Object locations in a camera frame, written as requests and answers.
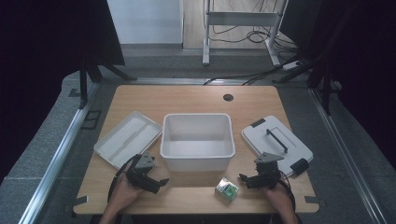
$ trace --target metal stand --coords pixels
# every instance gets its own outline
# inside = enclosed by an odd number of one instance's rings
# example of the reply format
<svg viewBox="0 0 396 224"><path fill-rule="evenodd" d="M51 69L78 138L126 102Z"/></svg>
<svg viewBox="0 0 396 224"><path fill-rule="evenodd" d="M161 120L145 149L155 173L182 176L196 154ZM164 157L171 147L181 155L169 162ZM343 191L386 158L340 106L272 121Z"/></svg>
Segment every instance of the metal stand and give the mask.
<svg viewBox="0 0 396 224"><path fill-rule="evenodd" d="M276 34L282 21L287 0L284 0L280 11L277 13L263 12L220 12L210 11L210 0L205 0L205 39L203 64L209 65L209 26L231 25L231 26L266 26L271 28L271 36L265 40L265 46L271 56L275 67L280 66L279 59L273 49Z"/></svg>
<svg viewBox="0 0 396 224"><path fill-rule="evenodd" d="M113 72L115 75L122 77L125 80L137 80L137 77L130 77L114 65L106 63L104 60L100 59L97 56L87 56L82 59L79 68L79 85L81 89L81 102L79 105L79 109L84 108L84 106L88 103L87 72L90 76L91 81L94 83L99 83L103 79L98 64L101 64L102 66Z"/></svg>

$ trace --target white plastic bin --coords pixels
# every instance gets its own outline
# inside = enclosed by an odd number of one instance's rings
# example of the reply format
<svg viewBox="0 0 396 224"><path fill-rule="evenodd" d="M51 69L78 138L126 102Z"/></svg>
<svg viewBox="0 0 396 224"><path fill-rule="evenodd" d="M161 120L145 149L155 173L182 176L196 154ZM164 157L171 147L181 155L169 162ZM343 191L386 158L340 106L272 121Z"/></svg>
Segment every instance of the white plastic bin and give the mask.
<svg viewBox="0 0 396 224"><path fill-rule="evenodd" d="M224 171L234 154L227 114L168 114L163 119L161 155L170 171Z"/></svg>

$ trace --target dark background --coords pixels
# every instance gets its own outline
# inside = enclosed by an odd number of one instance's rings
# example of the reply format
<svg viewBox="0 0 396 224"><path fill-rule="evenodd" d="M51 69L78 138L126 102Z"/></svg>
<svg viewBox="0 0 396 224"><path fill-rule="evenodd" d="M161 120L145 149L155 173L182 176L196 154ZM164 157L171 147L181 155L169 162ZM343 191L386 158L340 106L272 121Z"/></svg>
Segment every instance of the dark background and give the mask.
<svg viewBox="0 0 396 224"><path fill-rule="evenodd" d="M0 3L1 180L85 55L123 64L106 0Z"/></svg>
<svg viewBox="0 0 396 224"><path fill-rule="evenodd" d="M280 31L316 58L347 8L357 4L329 53L339 99L396 167L396 3L390 0L290 0Z"/></svg>

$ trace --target person's arm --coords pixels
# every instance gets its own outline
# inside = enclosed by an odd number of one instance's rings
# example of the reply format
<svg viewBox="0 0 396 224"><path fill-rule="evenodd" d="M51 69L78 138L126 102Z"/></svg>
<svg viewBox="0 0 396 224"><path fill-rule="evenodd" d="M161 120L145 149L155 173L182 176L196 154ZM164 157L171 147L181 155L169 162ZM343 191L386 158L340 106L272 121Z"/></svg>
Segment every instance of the person's arm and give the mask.
<svg viewBox="0 0 396 224"><path fill-rule="evenodd" d="M114 223L120 211L133 203L142 191L131 186L126 175L121 174L99 223Z"/></svg>
<svg viewBox="0 0 396 224"><path fill-rule="evenodd" d="M284 224L298 224L289 195L280 184L276 184L273 189L262 188L262 191Z"/></svg>

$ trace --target white container lid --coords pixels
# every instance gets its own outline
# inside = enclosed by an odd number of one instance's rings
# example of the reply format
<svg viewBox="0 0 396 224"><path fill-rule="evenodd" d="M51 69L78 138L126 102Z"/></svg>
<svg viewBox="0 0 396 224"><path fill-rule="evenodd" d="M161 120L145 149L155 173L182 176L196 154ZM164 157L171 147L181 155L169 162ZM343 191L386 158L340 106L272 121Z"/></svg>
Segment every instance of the white container lid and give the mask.
<svg viewBox="0 0 396 224"><path fill-rule="evenodd" d="M102 137L94 151L111 165L120 169L132 156L151 147L163 132L163 127L134 111Z"/></svg>

